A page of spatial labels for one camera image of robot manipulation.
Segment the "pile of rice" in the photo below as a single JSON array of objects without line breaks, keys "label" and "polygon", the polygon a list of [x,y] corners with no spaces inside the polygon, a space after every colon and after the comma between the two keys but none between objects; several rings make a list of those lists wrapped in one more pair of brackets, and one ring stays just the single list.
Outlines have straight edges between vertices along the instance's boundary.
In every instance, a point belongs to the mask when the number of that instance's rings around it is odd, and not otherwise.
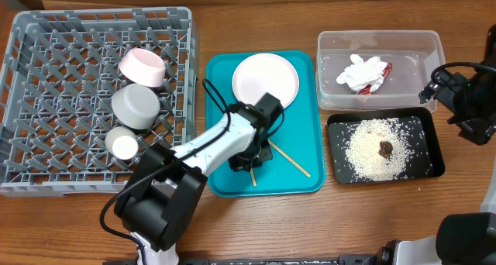
[{"label": "pile of rice", "polygon": [[[424,178],[433,172],[418,117],[336,122],[328,130],[334,175],[341,184]],[[392,144],[389,159],[378,154],[380,141]]]}]

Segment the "brown food scrap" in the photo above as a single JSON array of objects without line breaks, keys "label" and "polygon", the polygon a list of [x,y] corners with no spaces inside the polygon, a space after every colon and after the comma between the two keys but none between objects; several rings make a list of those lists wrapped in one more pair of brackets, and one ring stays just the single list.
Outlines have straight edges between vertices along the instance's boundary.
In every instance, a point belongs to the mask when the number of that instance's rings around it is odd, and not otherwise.
[{"label": "brown food scrap", "polygon": [[392,155],[393,146],[388,141],[380,141],[379,142],[380,149],[378,154],[382,156],[384,159],[389,159]]}]

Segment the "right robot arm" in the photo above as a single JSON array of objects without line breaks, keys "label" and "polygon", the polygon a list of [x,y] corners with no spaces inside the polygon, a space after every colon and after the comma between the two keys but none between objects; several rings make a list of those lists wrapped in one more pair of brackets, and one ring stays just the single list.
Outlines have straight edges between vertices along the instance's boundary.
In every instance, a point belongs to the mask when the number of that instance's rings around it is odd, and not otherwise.
[{"label": "right robot arm", "polygon": [[[435,99],[453,116],[459,136],[485,145],[495,134],[495,27],[487,32],[481,62],[452,62],[431,73],[421,102]],[[391,240],[363,264],[494,264],[495,179],[478,213],[446,216],[435,236],[416,241]]]}]

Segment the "red snack wrapper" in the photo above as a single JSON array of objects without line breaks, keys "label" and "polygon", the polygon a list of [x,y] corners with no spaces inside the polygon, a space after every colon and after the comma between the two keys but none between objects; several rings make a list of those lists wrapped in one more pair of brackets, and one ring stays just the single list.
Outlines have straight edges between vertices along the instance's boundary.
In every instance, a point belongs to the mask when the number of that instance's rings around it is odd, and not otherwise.
[{"label": "red snack wrapper", "polygon": [[358,91],[357,95],[370,95],[374,91],[376,91],[383,83],[384,79],[391,73],[393,64],[388,63],[385,69],[383,70],[383,74],[380,79],[377,79],[373,84],[368,84],[364,89]]}]

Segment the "large white plate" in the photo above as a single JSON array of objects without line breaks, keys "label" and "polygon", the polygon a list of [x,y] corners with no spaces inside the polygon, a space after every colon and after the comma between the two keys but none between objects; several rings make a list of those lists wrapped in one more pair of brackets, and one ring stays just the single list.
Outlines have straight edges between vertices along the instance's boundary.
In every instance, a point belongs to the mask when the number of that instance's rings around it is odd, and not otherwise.
[{"label": "large white plate", "polygon": [[296,98],[299,76],[294,66],[274,53],[257,53],[247,57],[235,69],[232,91],[236,99],[255,105],[266,93],[287,108]]}]

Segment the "small pink bowl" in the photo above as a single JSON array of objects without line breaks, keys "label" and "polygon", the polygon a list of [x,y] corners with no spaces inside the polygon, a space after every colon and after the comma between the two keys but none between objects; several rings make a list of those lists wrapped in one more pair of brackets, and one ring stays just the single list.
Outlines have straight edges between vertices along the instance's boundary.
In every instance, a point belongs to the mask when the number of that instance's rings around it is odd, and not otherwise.
[{"label": "small pink bowl", "polygon": [[154,52],[132,48],[119,62],[119,70],[131,81],[150,88],[158,88],[164,82],[164,61]]}]

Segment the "white cup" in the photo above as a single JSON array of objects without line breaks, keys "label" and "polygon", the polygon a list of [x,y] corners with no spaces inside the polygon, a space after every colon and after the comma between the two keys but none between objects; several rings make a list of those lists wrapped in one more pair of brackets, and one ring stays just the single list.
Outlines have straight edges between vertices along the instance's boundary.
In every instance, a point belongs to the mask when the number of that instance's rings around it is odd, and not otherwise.
[{"label": "white cup", "polygon": [[118,126],[107,132],[105,147],[120,160],[132,159],[139,150],[136,134],[124,126]]}]

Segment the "grey bowl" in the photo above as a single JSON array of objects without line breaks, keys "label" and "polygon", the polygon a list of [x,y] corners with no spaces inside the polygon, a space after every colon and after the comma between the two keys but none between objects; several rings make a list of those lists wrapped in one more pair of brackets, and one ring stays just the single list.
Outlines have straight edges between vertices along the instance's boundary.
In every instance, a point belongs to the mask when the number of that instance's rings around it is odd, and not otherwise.
[{"label": "grey bowl", "polygon": [[141,84],[129,84],[116,91],[111,106],[117,119],[132,129],[150,128],[160,111],[156,94]]}]

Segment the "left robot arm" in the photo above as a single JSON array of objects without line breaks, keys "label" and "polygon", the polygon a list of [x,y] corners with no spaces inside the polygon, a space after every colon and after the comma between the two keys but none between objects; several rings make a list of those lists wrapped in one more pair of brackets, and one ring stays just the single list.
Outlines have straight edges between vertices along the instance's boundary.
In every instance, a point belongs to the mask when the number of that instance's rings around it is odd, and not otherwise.
[{"label": "left robot arm", "polygon": [[284,108],[265,94],[255,105],[225,105],[223,117],[191,141],[150,146],[115,203],[138,246],[138,264],[176,264],[175,245],[189,226],[208,176],[224,163],[248,171],[270,160],[271,126]]}]

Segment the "white napkin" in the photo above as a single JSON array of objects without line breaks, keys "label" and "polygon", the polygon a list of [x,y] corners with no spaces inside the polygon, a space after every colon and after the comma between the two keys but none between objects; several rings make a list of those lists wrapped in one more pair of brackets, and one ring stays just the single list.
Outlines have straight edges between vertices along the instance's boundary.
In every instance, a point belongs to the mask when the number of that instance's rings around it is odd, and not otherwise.
[{"label": "white napkin", "polygon": [[388,65],[379,56],[364,60],[358,54],[350,55],[351,65],[346,67],[337,77],[338,84],[347,84],[351,91],[358,92],[368,84],[373,84],[381,78],[383,70]]}]

